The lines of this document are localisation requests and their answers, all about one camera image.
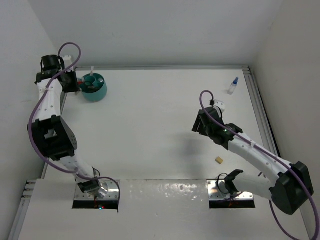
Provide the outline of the yellow eraser block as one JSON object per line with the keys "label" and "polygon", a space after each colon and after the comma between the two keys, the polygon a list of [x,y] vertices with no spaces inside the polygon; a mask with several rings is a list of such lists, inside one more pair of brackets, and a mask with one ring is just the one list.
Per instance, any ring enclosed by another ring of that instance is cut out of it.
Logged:
{"label": "yellow eraser block", "polygon": [[223,160],[221,157],[218,156],[218,157],[215,159],[215,161],[216,161],[219,165],[221,165],[224,160]]}

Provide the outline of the small blue cap bottle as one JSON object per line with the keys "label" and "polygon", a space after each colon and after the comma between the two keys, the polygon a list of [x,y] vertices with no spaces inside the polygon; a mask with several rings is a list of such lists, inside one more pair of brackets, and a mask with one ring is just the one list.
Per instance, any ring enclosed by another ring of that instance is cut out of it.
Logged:
{"label": "small blue cap bottle", "polygon": [[229,95],[232,95],[232,94],[235,92],[235,89],[236,89],[236,87],[238,86],[238,82],[239,82],[239,78],[238,78],[238,77],[236,77],[236,78],[232,81],[232,83],[231,83],[231,85],[230,85],[230,87],[229,87],[229,89],[228,89],[228,91],[227,91],[227,93],[228,93]]}

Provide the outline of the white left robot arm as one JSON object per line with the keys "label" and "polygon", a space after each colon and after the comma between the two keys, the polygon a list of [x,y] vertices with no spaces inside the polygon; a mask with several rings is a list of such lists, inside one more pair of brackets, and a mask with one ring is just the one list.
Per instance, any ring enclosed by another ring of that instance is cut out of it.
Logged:
{"label": "white left robot arm", "polygon": [[64,94],[80,90],[76,72],[66,69],[69,56],[46,55],[36,75],[39,102],[28,124],[31,143],[52,167],[72,174],[82,193],[97,197],[101,190],[99,172],[77,154],[75,134],[62,118]]}

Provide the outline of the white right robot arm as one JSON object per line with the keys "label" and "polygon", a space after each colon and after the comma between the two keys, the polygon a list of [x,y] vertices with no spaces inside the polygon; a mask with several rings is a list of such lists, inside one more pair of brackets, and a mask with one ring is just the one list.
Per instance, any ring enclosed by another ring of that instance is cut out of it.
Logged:
{"label": "white right robot arm", "polygon": [[199,110],[192,131],[209,137],[216,145],[240,156],[265,175],[260,178],[235,169],[218,183],[222,194],[233,196],[251,192],[272,201],[287,215],[293,215],[314,194],[305,164],[277,158],[251,140],[240,127],[224,124],[222,112],[217,107]]}

